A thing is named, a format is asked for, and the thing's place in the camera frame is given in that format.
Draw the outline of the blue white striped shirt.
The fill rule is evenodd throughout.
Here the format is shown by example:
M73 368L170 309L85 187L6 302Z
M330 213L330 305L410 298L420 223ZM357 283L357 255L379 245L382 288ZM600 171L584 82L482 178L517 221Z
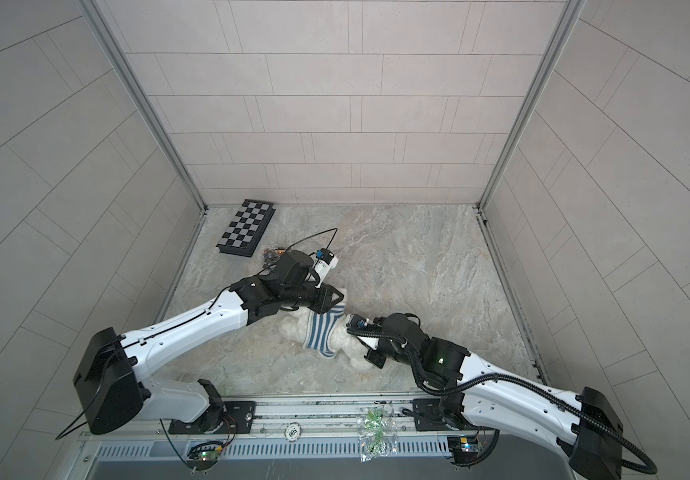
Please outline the blue white striped shirt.
M316 314L310 311L307 317L303 346L317 351L324 358L335 357L336 352L331 348L330 340L335 327L344 317L344 304L336 305L325 314Z

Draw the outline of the white teddy bear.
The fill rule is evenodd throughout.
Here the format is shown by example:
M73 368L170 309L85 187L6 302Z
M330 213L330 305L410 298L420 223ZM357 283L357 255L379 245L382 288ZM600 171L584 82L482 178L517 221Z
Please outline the white teddy bear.
M318 352L325 359L334 359L342 353L356 371L373 370L375 366L366 359L368 347L347 332L352 315L346 311L347 291L343 290L342 295L344 298L324 314L306 307L281 311L281 336Z

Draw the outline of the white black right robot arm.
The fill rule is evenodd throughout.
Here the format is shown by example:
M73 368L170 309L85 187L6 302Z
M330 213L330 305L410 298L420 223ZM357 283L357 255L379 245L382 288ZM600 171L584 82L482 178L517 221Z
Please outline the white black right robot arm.
M438 397L441 422L456 430L490 428L516 435L566 459L586 479L619 479L624 427L606 396L576 393L512 374L448 340L428 336L410 315L354 316L349 334L366 360L407 364L416 385Z

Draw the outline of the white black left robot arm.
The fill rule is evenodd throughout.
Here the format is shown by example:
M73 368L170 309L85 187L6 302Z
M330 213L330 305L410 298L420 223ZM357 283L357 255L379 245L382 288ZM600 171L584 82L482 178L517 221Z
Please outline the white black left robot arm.
M114 328L97 332L73 378L90 432L103 435L138 420L168 420L186 433L220 428L226 407L210 381L157 379L155 372L207 341L282 309L329 312L344 297L324 281L337 263L328 249L313 255L287 250L268 273L245 277L180 315L124 334Z

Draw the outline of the clear bag of toy bricks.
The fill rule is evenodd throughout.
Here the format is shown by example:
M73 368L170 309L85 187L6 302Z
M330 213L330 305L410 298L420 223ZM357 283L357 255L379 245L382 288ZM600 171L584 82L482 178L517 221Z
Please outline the clear bag of toy bricks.
M280 260L281 256L286 252L284 247L272 247L263 251L263 268L271 269Z

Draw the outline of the clear bag of green parts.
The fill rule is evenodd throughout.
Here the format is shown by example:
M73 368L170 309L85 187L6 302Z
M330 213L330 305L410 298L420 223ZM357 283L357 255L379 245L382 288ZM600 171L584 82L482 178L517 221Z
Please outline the clear bag of green parts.
M398 435L394 410L387 405L368 409L358 418L358 451L362 462L395 455Z

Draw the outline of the folded black white chessboard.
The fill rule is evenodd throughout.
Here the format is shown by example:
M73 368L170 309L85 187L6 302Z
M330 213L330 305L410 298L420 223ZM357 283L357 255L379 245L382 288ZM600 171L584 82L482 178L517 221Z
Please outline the folded black white chessboard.
M224 254L251 257L274 214L272 202L246 199L219 238L216 248Z

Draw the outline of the right green circuit board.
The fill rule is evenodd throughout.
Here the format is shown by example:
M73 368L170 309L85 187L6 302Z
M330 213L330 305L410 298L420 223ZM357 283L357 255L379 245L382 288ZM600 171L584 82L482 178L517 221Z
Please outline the right green circuit board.
M472 466L478 462L481 445L477 438L449 436L447 444L454 465Z

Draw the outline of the green circuit board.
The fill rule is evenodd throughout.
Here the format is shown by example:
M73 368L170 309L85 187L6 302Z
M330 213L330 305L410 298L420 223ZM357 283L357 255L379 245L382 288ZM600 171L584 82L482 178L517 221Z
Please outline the green circuit board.
M193 446L188 452L188 460L195 462L200 468L208 469L216 464L225 450L222 441L208 441Z
M477 438L449 436L447 444L454 465L472 466L478 462L481 445Z

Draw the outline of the left green circuit board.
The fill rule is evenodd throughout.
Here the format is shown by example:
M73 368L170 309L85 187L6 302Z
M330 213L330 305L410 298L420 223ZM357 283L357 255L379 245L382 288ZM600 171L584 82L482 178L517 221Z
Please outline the left green circuit board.
M193 446L188 452L188 460L195 462L200 468L208 469L216 464L225 450L222 441L208 441Z

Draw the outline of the aluminium corner post left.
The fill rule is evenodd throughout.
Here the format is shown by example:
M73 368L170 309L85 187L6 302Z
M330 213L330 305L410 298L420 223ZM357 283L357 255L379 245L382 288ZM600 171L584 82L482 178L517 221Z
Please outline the aluminium corner post left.
M137 107L143 121L150 130L158 146L170 161L179 177L183 180L199 209L202 212L206 212L208 206L200 195L197 186L187 171L170 136L165 131L160 116L155 111L149 96L144 92L140 81L135 75L125 53L122 51L120 44L114 37L97 2L92 0L77 0L76 3L88 23L89 29L94 34L103 52L116 71L120 82Z

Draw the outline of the aluminium corner post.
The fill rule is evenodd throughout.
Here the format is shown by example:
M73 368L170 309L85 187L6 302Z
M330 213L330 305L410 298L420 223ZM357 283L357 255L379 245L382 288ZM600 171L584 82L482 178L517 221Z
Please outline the aluminium corner post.
M539 99L547 86L549 78L554 71L560 58L562 50L568 41L572 29L579 19L581 10L585 4L583 0L570 0L566 2L564 9L559 17L556 28L550 37L546 51L541 59L534 78L529 86L523 104L518 111L518 115L504 143L498 161L495 164L492 176L484 190L478 209L484 213L492 202L495 190L500 183L508 162L510 161L518 142L523 135L528 122L534 113Z
M144 92L140 81L135 75L125 53L122 51L120 44L114 37L97 2L92 0L77 0L76 3L88 23L89 29L94 34L103 52L116 71L120 82L137 107L143 121L150 130L158 146L170 161L179 177L183 180L199 209L202 212L206 212L208 206L200 195L197 186L187 171L170 136L165 131L160 116L155 111L149 96Z

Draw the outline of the aluminium corner post right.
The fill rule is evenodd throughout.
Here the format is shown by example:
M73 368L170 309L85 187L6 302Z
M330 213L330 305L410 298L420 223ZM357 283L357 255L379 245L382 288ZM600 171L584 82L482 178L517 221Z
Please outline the aluminium corner post right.
M492 202L495 190L500 183L508 162L510 161L518 142L523 135L528 122L534 113L539 99L547 86L549 78L554 71L560 58L562 50L568 41L572 29L579 19L581 10L585 4L583 0L570 0L566 2L564 9L559 17L556 28L550 37L546 51L541 59L534 78L529 86L523 104L518 111L518 115L504 143L498 161L495 164L492 176L484 190L478 209L484 213Z

